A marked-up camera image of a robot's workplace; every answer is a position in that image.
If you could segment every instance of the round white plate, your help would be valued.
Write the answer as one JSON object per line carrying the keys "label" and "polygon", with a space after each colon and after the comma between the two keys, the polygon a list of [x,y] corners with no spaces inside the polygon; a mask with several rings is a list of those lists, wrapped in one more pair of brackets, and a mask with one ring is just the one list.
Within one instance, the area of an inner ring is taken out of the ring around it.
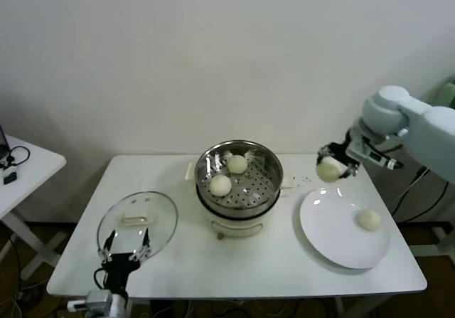
{"label": "round white plate", "polygon": [[377,265],[389,248],[389,233],[360,227],[356,215],[365,206],[353,203],[340,188],[312,191],[300,208],[300,222],[310,243],[323,256],[344,267]]}

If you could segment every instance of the power cord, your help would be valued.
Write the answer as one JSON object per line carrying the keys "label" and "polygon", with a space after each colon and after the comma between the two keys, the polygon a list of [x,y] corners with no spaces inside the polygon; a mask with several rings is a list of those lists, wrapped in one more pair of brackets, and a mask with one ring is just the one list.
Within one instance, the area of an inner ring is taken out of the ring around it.
{"label": "power cord", "polygon": [[[24,149],[27,157],[16,163],[16,158],[13,157],[13,151],[17,149]],[[0,162],[0,169],[3,170],[3,184],[7,185],[17,180],[16,167],[25,163],[30,158],[30,150],[25,146],[16,146],[9,150],[4,161]]]}
{"label": "power cord", "polygon": [[385,151],[381,151],[383,154],[387,154],[387,153],[390,153],[390,152],[395,152],[399,149],[403,148],[403,145],[402,144],[399,144],[397,146],[394,146],[394,147],[391,147],[389,149],[386,149]]}
{"label": "power cord", "polygon": [[276,311],[276,312],[268,312],[264,307],[262,307],[259,304],[259,302],[257,300],[254,300],[253,302],[256,304],[257,308],[262,311],[262,313],[264,313],[264,314],[266,314],[267,316],[270,316],[270,317],[278,317],[278,316],[280,316],[284,312],[284,310],[287,309],[287,307],[289,306],[289,303],[290,303],[290,301],[288,300],[288,301],[286,301],[284,303],[283,307],[281,309],[279,309],[278,311]]}
{"label": "power cord", "polygon": [[436,207],[438,205],[438,203],[442,200],[442,198],[444,197],[444,195],[446,194],[446,191],[447,191],[447,188],[449,187],[449,182],[447,181],[446,182],[446,185],[444,186],[444,189],[442,190],[441,192],[441,195],[439,195],[439,198],[436,200],[436,202],[434,202],[434,204],[432,206],[430,206],[427,210],[425,211],[422,211],[421,213],[418,213],[416,216],[414,217],[411,217],[411,218],[408,218],[406,221],[403,221],[401,223],[407,223],[407,222],[410,222],[410,221],[413,221],[415,220],[416,218],[419,218],[420,216],[423,216],[424,214],[428,213],[429,211],[431,211],[434,207]]}
{"label": "power cord", "polygon": [[[27,157],[22,159],[19,163],[15,163],[16,158],[13,157],[13,151],[16,151],[17,149],[23,149],[27,153]],[[15,146],[9,150],[9,152],[5,158],[6,163],[2,162],[2,163],[0,163],[0,165],[1,165],[2,169],[7,169],[10,166],[19,166],[19,165],[25,163],[26,161],[28,161],[29,159],[30,159],[30,150],[25,146],[19,145],[19,146]]]}
{"label": "power cord", "polygon": [[214,318],[222,318],[222,317],[226,317],[228,316],[229,314],[233,313],[233,312],[240,312],[242,313],[246,318],[252,318],[251,315],[243,308],[241,307],[234,307],[232,309],[225,309],[223,313],[221,314],[216,314],[215,313],[215,305],[214,305],[214,301],[210,301],[210,312],[212,313],[212,316]]}
{"label": "power cord", "polygon": [[422,166],[418,171],[417,173],[415,174],[415,177],[414,179],[411,181],[411,183],[409,184],[409,186],[406,188],[405,192],[402,193],[400,196],[400,201],[398,202],[398,205],[397,207],[394,209],[394,211],[392,212],[392,216],[394,216],[398,209],[400,209],[400,206],[402,205],[403,201],[405,200],[406,196],[408,195],[408,193],[410,192],[410,189],[422,178],[425,177],[425,175],[428,174],[428,168],[426,168],[425,166]]}
{"label": "power cord", "polygon": [[[23,287],[22,286],[22,278],[21,278],[21,273],[22,273],[22,266],[21,266],[21,260],[19,258],[18,254],[18,249],[9,235],[9,232],[5,230],[6,235],[8,236],[9,242],[11,244],[11,247],[13,248],[14,255],[16,257],[16,263],[17,263],[17,270],[18,270],[18,283],[17,283],[17,288],[15,291],[15,294],[11,299],[14,302],[14,305],[11,305],[13,307],[13,311],[11,312],[11,316],[14,317],[14,312],[16,311],[16,308],[19,312],[19,316],[22,317],[22,311],[23,310],[29,310],[34,308],[38,303],[41,301],[41,299],[44,296],[44,284],[48,281],[44,280],[41,282],[38,282],[36,284],[31,284],[28,286]],[[0,318],[4,316],[8,312],[9,308],[4,311]]]}

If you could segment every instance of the glass lid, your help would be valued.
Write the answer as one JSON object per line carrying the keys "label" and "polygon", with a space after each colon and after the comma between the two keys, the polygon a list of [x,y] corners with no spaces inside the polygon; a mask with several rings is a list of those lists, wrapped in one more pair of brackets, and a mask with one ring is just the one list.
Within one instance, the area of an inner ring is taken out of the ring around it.
{"label": "glass lid", "polygon": [[97,232],[98,250],[107,257],[149,246],[146,258],[150,258],[171,240],[177,219],[176,205],[167,195],[156,191],[132,194],[103,216]]}

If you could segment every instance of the black wire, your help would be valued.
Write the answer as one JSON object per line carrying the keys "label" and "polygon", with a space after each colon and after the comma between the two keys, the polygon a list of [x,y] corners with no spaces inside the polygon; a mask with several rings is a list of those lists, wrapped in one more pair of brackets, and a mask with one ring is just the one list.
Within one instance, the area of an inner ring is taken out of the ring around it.
{"label": "black wire", "polygon": [[8,236],[8,240],[9,240],[11,246],[12,246],[13,249],[14,249],[14,254],[16,255],[17,272],[18,272],[18,276],[17,276],[17,291],[16,291],[16,293],[19,293],[19,291],[21,290],[21,285],[22,285],[22,277],[21,277],[22,267],[21,267],[21,260],[19,259],[19,253],[18,253],[18,251],[17,251],[16,244],[14,243],[13,239],[11,238],[11,236]]}
{"label": "black wire", "polygon": [[381,153],[386,154],[386,153],[390,153],[390,152],[395,152],[395,151],[397,151],[398,149],[401,149],[401,148],[403,148],[403,145],[402,145],[402,144],[397,145],[397,146],[395,146],[395,147],[392,147],[392,148],[390,148],[390,149],[386,149],[385,151],[381,151]]}
{"label": "black wire", "polygon": [[[425,166],[422,166],[419,171],[416,172],[415,174],[415,177],[414,179],[409,183],[409,186],[412,185],[412,183],[414,183],[420,176],[425,177],[427,175],[427,168]],[[408,189],[406,190],[406,192],[404,194],[402,194],[401,198],[400,198],[400,201],[398,202],[398,205],[396,206],[396,208],[393,210],[392,212],[392,216],[394,216],[398,209],[400,209],[400,206],[402,205],[403,201],[405,200],[406,196],[408,195],[408,193],[410,192],[411,188],[409,188],[408,186]]]}
{"label": "black wire", "polygon": [[211,300],[210,301],[210,311],[212,313],[212,316],[214,316],[215,318],[226,317],[227,315],[229,315],[233,312],[241,312],[241,313],[243,313],[244,316],[246,316],[246,318],[252,318],[251,315],[241,307],[234,307],[233,309],[229,309],[222,314],[216,314],[214,306],[215,305],[213,304],[213,300]]}
{"label": "black wire", "polygon": [[[315,300],[318,300],[323,308],[324,308],[324,313],[325,313],[325,316],[328,317],[328,306],[327,306],[327,303],[324,302],[323,299],[321,298],[314,298]],[[296,303],[296,306],[294,306],[294,310],[292,311],[292,313],[287,317],[287,318],[295,318],[296,314],[297,314],[297,311],[299,310],[299,306],[300,304],[304,301],[304,299],[299,299]]]}
{"label": "black wire", "polygon": [[408,218],[406,221],[403,221],[401,223],[407,223],[409,221],[412,221],[412,220],[415,220],[416,218],[419,218],[420,216],[423,216],[424,214],[426,214],[427,212],[431,211],[435,206],[438,205],[438,203],[442,200],[442,198],[444,197],[444,195],[446,194],[446,191],[447,191],[447,188],[449,187],[449,182],[447,181],[446,182],[446,185],[444,186],[444,189],[442,190],[441,192],[441,195],[439,195],[439,198],[436,200],[436,202],[434,202],[434,204],[432,206],[430,206],[427,210],[421,212],[421,213],[418,213],[416,216],[414,217],[411,217],[411,218]]}
{"label": "black wire", "polygon": [[97,274],[98,274],[99,272],[101,272],[102,270],[103,270],[102,268],[98,268],[96,271],[93,272],[93,281],[95,281],[96,286],[97,286],[100,290],[103,290],[104,287],[102,287],[102,286],[100,285],[100,283],[98,282]]}
{"label": "black wire", "polygon": [[[365,138],[363,141],[368,145],[368,147],[370,147],[376,154],[379,154],[382,158],[386,158],[389,161],[394,159],[394,158],[391,158],[388,155],[386,155],[385,152],[381,152],[380,150],[376,149],[376,147],[374,147],[368,139]],[[395,165],[393,166],[393,169],[402,169],[404,167],[402,162],[400,162],[399,160],[396,160],[396,159],[394,159],[394,160],[395,160]]]}
{"label": "black wire", "polygon": [[5,314],[10,313],[9,310],[13,307],[13,305],[14,305],[14,304],[10,304],[10,305],[3,311],[3,313],[0,314],[0,318],[4,317]]}
{"label": "black wire", "polygon": [[30,150],[28,148],[26,148],[25,146],[15,146],[12,149],[10,149],[9,153],[8,153],[9,157],[12,157],[11,153],[13,153],[13,151],[15,149],[25,149],[27,152],[27,157],[25,159],[21,160],[19,163],[11,163],[11,166],[19,166],[30,159]]}
{"label": "black wire", "polygon": [[65,304],[62,305],[62,301],[63,301],[63,298],[60,298],[60,300],[58,301],[57,307],[55,309],[53,309],[52,311],[49,311],[48,313],[43,315],[41,318],[48,318],[51,314],[54,315],[58,311],[66,309],[66,305]]}

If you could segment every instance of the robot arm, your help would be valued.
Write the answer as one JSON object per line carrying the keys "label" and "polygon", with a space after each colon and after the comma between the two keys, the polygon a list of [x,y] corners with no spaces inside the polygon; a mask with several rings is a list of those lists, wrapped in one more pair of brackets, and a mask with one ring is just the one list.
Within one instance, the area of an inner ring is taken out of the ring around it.
{"label": "robot arm", "polygon": [[316,171],[330,182],[355,176],[365,160],[399,169],[399,161],[375,148],[389,139],[401,142],[413,159],[455,183],[455,110],[432,107],[396,86],[383,87],[365,101],[362,117],[348,130],[344,143],[330,143],[318,151]]}

